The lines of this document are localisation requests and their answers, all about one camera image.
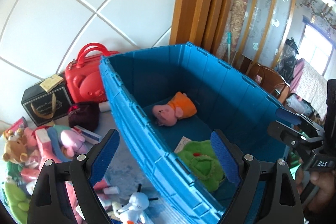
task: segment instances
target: window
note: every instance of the window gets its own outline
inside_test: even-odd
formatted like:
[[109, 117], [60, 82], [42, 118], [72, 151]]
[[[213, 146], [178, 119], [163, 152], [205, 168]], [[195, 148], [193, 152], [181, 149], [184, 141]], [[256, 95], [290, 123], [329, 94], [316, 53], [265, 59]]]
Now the window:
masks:
[[332, 50], [332, 44], [323, 35], [306, 25], [297, 59], [304, 58], [319, 74], [323, 75]]

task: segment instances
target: bag handle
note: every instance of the bag handle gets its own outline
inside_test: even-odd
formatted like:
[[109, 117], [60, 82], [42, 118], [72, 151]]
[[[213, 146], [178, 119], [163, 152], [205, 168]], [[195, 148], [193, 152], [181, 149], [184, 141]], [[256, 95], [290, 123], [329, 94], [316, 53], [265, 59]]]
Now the bag handle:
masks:
[[105, 50], [107, 51], [107, 48], [103, 45], [103, 44], [100, 44], [100, 43], [97, 43], [97, 42], [93, 42], [93, 43], [89, 43], [87, 45], [85, 45], [83, 48], [80, 49], [78, 55], [77, 55], [77, 60], [80, 58], [80, 56], [83, 54], [83, 52], [88, 48], [88, 47], [92, 47], [92, 46], [95, 46], [95, 47], [98, 47], [99, 49], [101, 50]]
[[56, 95], [55, 95], [55, 93], [52, 94], [51, 104], [52, 104], [52, 112], [48, 115], [40, 114], [37, 111], [37, 109], [33, 106], [33, 103], [30, 103], [30, 107], [32, 108], [32, 110], [33, 110], [33, 112], [35, 113], [36, 116], [38, 116], [39, 118], [42, 118], [42, 119], [49, 120], [49, 119], [53, 118], [53, 116], [55, 115], [55, 112], [56, 112]]
[[99, 48], [99, 47], [94, 47], [94, 48], [89, 48], [88, 50], [84, 51], [81, 56], [77, 60], [76, 67], [78, 69], [82, 68], [84, 66], [84, 58], [89, 52], [93, 51], [100, 51], [104, 56], [109, 56], [111, 55], [110, 52], [105, 48]]

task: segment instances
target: white plush toy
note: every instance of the white plush toy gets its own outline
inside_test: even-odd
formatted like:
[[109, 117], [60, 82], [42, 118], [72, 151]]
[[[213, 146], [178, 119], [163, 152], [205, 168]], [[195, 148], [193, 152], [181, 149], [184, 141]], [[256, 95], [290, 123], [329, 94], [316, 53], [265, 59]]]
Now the white plush toy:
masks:
[[135, 224], [138, 220], [145, 224], [144, 210], [148, 208], [149, 201], [157, 198], [148, 198], [144, 193], [140, 193], [141, 184], [138, 191], [133, 193], [127, 205], [122, 206], [120, 203], [113, 202], [113, 212], [123, 224]]

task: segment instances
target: blue plastic crate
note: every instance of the blue plastic crate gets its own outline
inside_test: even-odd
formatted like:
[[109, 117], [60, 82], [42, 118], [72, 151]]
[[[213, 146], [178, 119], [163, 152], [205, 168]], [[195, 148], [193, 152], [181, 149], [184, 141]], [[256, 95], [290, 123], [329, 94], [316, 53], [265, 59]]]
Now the blue plastic crate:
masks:
[[[189, 223], [217, 223], [236, 188], [225, 181], [209, 193], [173, 153], [182, 136], [203, 141], [213, 129], [220, 129], [258, 160], [275, 162], [284, 155], [285, 145], [266, 131], [281, 104], [251, 79], [192, 43], [106, 57], [100, 72], [115, 122], [132, 155]], [[159, 127], [152, 106], [168, 102], [178, 91], [187, 93], [197, 115], [173, 127]]]

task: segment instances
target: red handle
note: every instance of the red handle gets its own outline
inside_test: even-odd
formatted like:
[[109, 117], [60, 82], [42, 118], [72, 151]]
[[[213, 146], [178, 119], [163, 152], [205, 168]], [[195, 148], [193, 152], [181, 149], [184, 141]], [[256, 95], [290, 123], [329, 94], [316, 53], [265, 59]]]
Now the red handle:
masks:
[[79, 68], [82, 68], [83, 67], [83, 64], [84, 64], [84, 58], [85, 56], [89, 53], [89, 52], [93, 52], [93, 51], [100, 51], [102, 52], [103, 55], [105, 56], [109, 56], [111, 55], [110, 52], [105, 48], [99, 48], [99, 47], [94, 47], [94, 48], [90, 48], [86, 51], [84, 51], [81, 56], [78, 58], [77, 60], [77, 65], [76, 67], [79, 69]]
[[103, 45], [103, 44], [100, 44], [100, 43], [96, 43], [96, 42], [93, 42], [93, 43], [89, 43], [87, 45], [85, 45], [83, 48], [80, 49], [78, 55], [77, 55], [77, 60], [80, 58], [80, 56], [82, 55], [82, 53], [88, 48], [88, 47], [92, 47], [92, 46], [95, 46], [95, 47], [98, 47], [100, 51], [107, 51], [107, 48]]

